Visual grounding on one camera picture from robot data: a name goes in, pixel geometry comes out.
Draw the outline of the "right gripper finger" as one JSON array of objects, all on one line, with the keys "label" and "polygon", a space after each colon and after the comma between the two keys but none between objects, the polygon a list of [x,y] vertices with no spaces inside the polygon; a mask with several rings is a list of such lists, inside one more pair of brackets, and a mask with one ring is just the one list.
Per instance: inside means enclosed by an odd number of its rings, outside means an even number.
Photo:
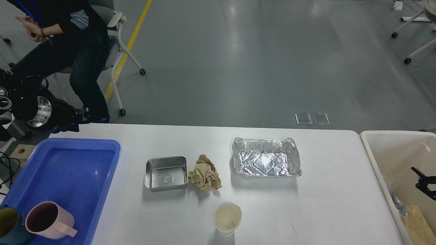
[{"label": "right gripper finger", "polygon": [[415,187],[419,189],[422,193],[424,193],[426,196],[431,198],[432,200],[436,200],[436,191],[435,190],[432,191],[428,187],[428,185],[430,184],[436,184],[436,177],[426,176],[424,173],[422,173],[419,169],[415,168],[414,166],[411,167],[411,170],[418,175],[418,182],[415,184]]}]

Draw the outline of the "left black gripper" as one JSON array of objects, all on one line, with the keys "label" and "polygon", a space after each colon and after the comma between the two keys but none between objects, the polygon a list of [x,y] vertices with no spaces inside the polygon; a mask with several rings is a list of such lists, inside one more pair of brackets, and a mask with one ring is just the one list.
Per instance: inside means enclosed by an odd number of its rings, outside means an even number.
[{"label": "left black gripper", "polygon": [[32,130],[49,133],[79,132],[81,124],[109,124],[110,117],[94,115],[88,108],[75,109],[48,90],[37,92],[37,113],[26,121]]}]

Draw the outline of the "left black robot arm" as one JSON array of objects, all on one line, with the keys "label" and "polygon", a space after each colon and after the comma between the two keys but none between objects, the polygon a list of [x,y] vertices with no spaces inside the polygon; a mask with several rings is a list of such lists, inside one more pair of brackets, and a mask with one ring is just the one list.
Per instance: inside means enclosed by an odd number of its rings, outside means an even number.
[{"label": "left black robot arm", "polygon": [[28,128],[49,133],[79,132],[80,124],[106,122],[107,117],[89,108],[76,109],[56,98],[43,76],[16,76],[1,70],[1,114],[12,113]]}]

